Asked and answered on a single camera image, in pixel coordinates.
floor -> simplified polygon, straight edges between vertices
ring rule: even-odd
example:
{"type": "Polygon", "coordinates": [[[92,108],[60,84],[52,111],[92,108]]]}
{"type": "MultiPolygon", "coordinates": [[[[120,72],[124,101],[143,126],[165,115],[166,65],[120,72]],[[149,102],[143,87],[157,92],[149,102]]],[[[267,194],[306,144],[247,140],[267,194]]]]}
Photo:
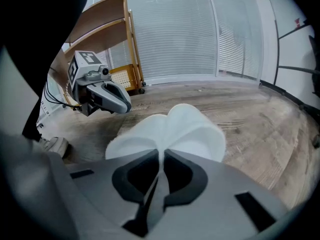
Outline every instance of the floor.
{"type": "Polygon", "coordinates": [[[292,208],[306,200],[320,172],[311,139],[318,125],[298,106],[267,87],[235,82],[158,84],[131,97],[127,114],[97,111],[89,117],[61,108],[39,129],[45,138],[71,144],[65,163],[104,159],[108,143],[144,118],[167,114],[176,104],[198,108],[225,133],[223,162],[238,168],[292,208]]]}

wooden shelf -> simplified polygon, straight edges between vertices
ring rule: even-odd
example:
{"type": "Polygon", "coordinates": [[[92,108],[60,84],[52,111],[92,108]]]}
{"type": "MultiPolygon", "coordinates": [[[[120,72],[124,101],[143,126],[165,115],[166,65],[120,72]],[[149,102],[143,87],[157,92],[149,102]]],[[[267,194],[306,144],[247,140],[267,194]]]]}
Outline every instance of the wooden shelf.
{"type": "Polygon", "coordinates": [[[96,2],[81,14],[65,42],[73,43],[90,31],[124,17],[124,0],[101,0],[96,2]]]}
{"type": "Polygon", "coordinates": [[[75,51],[92,51],[100,53],[127,39],[126,22],[124,19],[115,20],[101,26],[85,35],[65,51],[65,57],[70,62],[75,51]]]}

wooden floor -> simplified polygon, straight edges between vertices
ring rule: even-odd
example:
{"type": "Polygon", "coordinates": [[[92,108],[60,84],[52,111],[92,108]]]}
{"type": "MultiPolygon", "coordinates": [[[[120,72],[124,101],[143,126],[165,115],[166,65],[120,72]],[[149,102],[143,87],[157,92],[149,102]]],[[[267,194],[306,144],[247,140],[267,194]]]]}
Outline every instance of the wooden floor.
{"type": "Polygon", "coordinates": [[[266,87],[225,81],[145,89],[145,94],[131,97],[127,114],[97,111],[86,117],[65,108],[39,130],[45,138],[59,136],[70,142],[66,163],[98,161],[117,135],[150,115],[166,115],[174,105],[188,103],[224,131],[225,164],[271,190],[288,208],[310,195],[320,171],[320,152],[311,143],[318,125],[290,100],[266,87]]]}

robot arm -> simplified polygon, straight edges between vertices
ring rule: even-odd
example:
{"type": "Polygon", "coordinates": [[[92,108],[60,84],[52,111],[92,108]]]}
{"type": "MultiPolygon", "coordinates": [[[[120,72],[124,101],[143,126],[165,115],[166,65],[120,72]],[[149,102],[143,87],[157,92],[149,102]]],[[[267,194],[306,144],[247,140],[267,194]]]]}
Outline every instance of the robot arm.
{"type": "Polygon", "coordinates": [[[93,51],[76,51],[68,69],[72,98],[77,101],[84,115],[90,116],[97,109],[110,113],[127,113],[131,100],[126,89],[112,81],[107,66],[93,51]]]}

